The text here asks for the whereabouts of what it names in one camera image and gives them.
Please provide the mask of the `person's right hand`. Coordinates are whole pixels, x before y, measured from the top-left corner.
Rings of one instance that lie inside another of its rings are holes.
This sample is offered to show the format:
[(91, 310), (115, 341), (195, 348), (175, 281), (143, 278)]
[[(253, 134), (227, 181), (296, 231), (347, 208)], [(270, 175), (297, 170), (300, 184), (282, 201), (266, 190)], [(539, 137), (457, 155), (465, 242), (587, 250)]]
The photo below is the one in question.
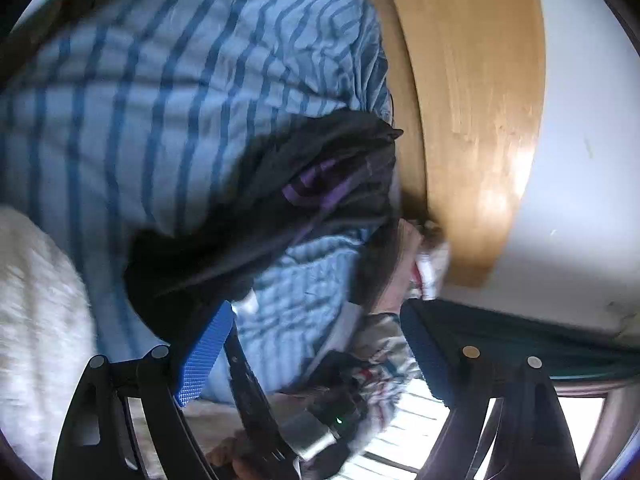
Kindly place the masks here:
[(205, 454), (206, 462), (216, 472), (231, 472), (240, 480), (265, 480), (265, 476), (241, 457), (236, 437), (224, 438)]

